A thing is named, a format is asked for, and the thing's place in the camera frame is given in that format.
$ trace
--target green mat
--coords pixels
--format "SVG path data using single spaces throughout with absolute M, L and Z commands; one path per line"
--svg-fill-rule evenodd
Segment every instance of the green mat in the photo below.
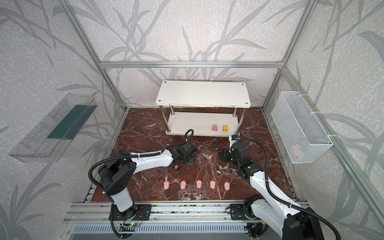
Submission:
M 97 105 L 75 105 L 47 138 L 73 140 Z

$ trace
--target metal beam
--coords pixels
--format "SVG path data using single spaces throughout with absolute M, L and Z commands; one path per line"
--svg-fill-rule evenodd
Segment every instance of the metal beam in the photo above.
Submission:
M 75 32 L 79 36 L 81 42 L 83 43 L 85 49 L 87 50 L 88 54 L 90 55 L 93 63 L 95 64 L 96 68 L 98 69 L 100 75 L 103 77 L 105 83 L 107 84 L 108 88 L 111 90 L 113 96 L 116 98 L 116 101 L 120 104 L 121 108 L 125 110 L 125 104 L 122 100 L 121 96 L 117 92 L 115 86 L 113 85 L 112 81 L 110 80 L 109 76 L 106 74 L 104 69 L 102 69 L 99 65 L 99 58 L 97 57 L 96 51 L 93 49 L 90 41 L 88 40 L 84 29 L 82 28 L 80 21 L 77 19 L 76 14 L 74 13 L 70 3 L 68 0 L 58 0 L 60 3 L 60 7 L 63 11 L 63 13 L 66 15 L 68 21 L 75 29 Z
M 292 53 L 293 53 L 297 43 L 299 42 L 301 36 L 303 35 L 303 32 L 304 32 L 312 14 L 313 14 L 313 11 L 314 11 L 318 1 L 319 0 L 309 0 L 307 5 L 305 6 L 303 15 L 301 16 L 299 24 L 297 25 L 296 31 L 293 34 L 291 42 L 288 45 L 287 51 L 285 52 L 285 54 L 283 56 L 283 59 L 282 59 L 283 62 L 282 62 L 281 67 L 285 67 L 288 63 L 288 60 L 291 58 Z M 268 101 L 270 100 L 273 92 L 275 91 L 275 89 L 279 83 L 279 80 L 280 80 L 280 71 L 277 72 L 275 80 L 273 81 L 273 84 L 272 84 L 272 86 L 268 92 L 268 95 L 265 98 L 262 109 L 264 109 L 266 107 L 266 105 L 268 104 Z
M 295 76 L 288 68 L 283 68 L 281 73 L 288 81 L 289 85 L 294 91 L 298 91 L 300 94 L 303 94 L 304 100 L 307 102 L 308 106 L 311 108 L 319 122 L 325 129 L 325 131 L 330 135 L 336 135 L 335 131 L 330 127 L 325 118 L 317 107 L 313 104 L 312 100 L 307 96 L 302 86 L 297 82 Z M 373 214 L 376 216 L 377 220 L 380 222 L 381 226 L 384 228 L 384 200 L 374 188 L 368 177 L 363 173 L 361 168 L 356 163 L 355 159 L 351 156 L 347 148 L 341 142 L 338 137 L 331 136 L 333 141 L 333 152 L 336 155 L 337 159 L 344 167 L 345 171 L 351 178 L 352 182 L 355 184 L 357 189 L 359 189 L 361 196 L 367 202 L 367 205 L 371 208 Z
M 102 68 L 280 68 L 281 61 L 102 61 Z

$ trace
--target white shelf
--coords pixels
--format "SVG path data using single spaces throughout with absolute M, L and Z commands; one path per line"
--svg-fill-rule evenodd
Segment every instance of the white shelf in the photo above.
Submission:
M 251 107 L 245 83 L 201 81 L 163 81 L 156 104 L 183 107 Z
M 175 112 L 175 115 L 169 115 L 168 124 L 171 129 L 171 132 L 166 132 L 168 135 L 184 135 L 193 129 L 194 136 L 229 137 L 235 134 L 238 121 L 237 117 L 227 113 Z M 212 131 L 214 124 L 217 131 Z M 227 132 L 223 132 L 223 125 L 228 127 Z

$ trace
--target leaf pattern wallpaper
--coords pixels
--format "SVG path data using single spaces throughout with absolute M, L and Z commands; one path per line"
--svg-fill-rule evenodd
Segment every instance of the leaf pattern wallpaper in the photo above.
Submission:
M 307 0 L 70 0 L 102 61 L 280 61 Z M 241 81 L 261 106 L 277 69 L 108 69 L 127 106 L 156 106 L 163 80 Z
M 58 2 L 0 1 L 0 239 L 53 239 L 83 201 L 87 172 L 106 151 L 123 108 L 93 65 Z M 56 163 L 9 151 L 67 94 L 95 97 L 94 113 Z
M 384 1 L 318 4 L 288 68 L 357 164 L 384 197 Z M 292 165 L 270 116 L 293 188 L 332 222 L 344 239 L 384 239 L 384 230 L 331 150 L 312 164 Z

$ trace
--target wall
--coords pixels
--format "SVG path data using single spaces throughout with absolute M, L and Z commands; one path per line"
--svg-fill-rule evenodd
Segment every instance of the wall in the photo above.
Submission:
M 307 0 L 70 0 L 103 61 L 279 61 Z M 109 69 L 127 106 L 155 106 L 163 80 L 244 81 L 261 106 L 277 69 Z
M 384 196 L 384 1 L 318 4 L 288 68 Z M 384 230 L 340 162 L 328 150 L 312 164 L 292 165 L 266 109 L 282 159 L 302 200 L 332 222 L 344 239 L 384 239 Z
M 55 237 L 123 114 L 57 5 L 0 1 L 0 239 Z M 98 106 L 60 160 L 8 156 L 67 93 L 94 96 Z

